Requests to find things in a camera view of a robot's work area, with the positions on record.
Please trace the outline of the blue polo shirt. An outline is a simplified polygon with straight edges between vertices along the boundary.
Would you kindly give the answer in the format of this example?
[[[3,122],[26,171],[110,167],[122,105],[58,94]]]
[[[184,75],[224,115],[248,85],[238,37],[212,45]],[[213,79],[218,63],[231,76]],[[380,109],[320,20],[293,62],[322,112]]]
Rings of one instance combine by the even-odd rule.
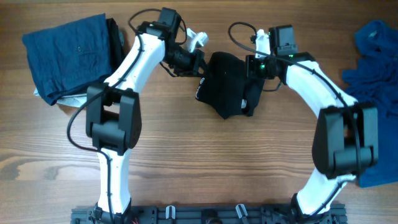
[[[379,161],[359,179],[360,187],[375,187],[397,182],[397,30],[374,20],[354,40],[363,57],[342,78],[347,94],[377,107]]]

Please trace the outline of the black polo shirt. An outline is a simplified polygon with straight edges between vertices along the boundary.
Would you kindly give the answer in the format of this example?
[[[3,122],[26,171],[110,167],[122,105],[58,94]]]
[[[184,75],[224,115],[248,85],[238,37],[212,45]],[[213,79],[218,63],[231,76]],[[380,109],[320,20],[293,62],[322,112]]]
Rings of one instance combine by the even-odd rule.
[[[223,118],[252,116],[265,80],[248,78],[245,62],[227,52],[212,54],[195,99],[212,106]]]

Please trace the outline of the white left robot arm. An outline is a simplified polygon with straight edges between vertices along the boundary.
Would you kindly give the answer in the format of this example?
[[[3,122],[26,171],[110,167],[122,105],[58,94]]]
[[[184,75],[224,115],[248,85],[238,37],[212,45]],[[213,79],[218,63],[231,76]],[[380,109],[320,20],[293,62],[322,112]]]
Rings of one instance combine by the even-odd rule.
[[[185,45],[175,42],[177,30],[158,22],[144,23],[134,45],[104,83],[87,90],[86,134],[97,150],[101,192],[99,219],[117,219],[129,212],[129,156],[142,129],[139,95],[155,67],[165,62],[191,75],[197,71],[209,40],[206,32],[186,29]]]

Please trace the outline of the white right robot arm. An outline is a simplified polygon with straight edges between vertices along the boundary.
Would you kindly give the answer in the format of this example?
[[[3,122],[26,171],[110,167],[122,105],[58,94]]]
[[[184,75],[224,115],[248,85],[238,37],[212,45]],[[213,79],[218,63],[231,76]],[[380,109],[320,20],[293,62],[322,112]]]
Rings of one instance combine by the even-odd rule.
[[[314,171],[292,202],[301,220],[328,213],[342,188],[379,159],[377,108],[345,93],[307,52],[298,53],[292,26],[255,31],[247,56],[250,78],[279,78],[317,117],[312,144]]]

